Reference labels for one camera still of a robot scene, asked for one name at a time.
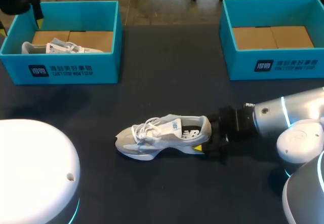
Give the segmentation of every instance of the shoe box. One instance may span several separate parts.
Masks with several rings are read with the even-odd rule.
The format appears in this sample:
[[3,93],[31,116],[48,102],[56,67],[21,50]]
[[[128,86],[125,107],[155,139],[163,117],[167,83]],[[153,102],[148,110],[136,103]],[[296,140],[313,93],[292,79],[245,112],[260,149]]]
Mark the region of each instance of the shoe box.
[[[118,2],[42,2],[39,29],[30,9],[17,15],[0,50],[15,85],[118,83],[123,26]],[[104,53],[21,54],[24,42],[53,38]]]
[[113,31],[36,31],[31,43],[34,45],[46,44],[50,43],[53,38],[108,53],[111,52]]
[[219,26],[231,80],[324,78],[320,0],[224,0]]

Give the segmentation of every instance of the robotic arm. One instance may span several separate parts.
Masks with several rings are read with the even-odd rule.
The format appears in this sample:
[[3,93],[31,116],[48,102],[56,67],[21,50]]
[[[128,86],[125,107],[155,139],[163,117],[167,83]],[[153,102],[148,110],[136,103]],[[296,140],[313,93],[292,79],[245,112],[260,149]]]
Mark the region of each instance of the robotic arm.
[[[40,28],[43,23],[43,13],[41,9],[41,0],[0,0],[0,9],[8,15],[23,14],[30,9],[32,5],[36,24]],[[7,35],[2,23],[0,22],[0,33]]]
[[277,150],[289,176],[282,193],[289,224],[324,223],[323,117],[324,88],[246,104],[238,110],[225,107],[214,117],[219,140],[213,139],[201,148],[209,154],[221,151],[224,138],[240,141],[257,134],[277,139]]

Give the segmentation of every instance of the new balance logo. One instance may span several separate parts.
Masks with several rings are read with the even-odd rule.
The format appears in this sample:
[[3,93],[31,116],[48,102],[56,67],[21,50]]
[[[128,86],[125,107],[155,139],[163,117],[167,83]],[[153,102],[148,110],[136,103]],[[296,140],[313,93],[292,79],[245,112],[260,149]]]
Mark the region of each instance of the new balance logo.
[[199,130],[185,130],[181,136],[181,138],[188,139],[196,137],[199,134]]

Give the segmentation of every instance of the white dome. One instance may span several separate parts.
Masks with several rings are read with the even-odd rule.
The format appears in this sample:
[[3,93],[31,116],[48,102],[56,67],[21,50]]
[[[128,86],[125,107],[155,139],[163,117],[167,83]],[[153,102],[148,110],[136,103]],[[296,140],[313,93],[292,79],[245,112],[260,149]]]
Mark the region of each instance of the white dome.
[[0,120],[0,224],[45,224],[78,186],[77,152],[57,128]]

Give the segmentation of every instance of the shoe sole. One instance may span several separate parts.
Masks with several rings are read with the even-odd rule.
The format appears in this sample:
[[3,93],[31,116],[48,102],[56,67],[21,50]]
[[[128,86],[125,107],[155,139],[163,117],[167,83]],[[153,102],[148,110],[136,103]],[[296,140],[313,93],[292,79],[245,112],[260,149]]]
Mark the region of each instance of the shoe sole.
[[[203,155],[204,153],[198,150],[195,150],[193,147],[191,146],[185,146],[185,147],[180,147],[180,146],[175,146],[175,147],[170,147],[170,148],[174,148],[177,149],[185,154],[191,154],[191,155]],[[127,154],[124,152],[121,152],[119,149],[117,149],[120,153],[124,154],[125,156],[128,156],[130,158],[133,158],[135,160],[140,160],[140,161],[151,161],[153,160],[162,150],[158,150],[154,153],[151,154],[145,154],[145,155],[135,155],[135,154]]]

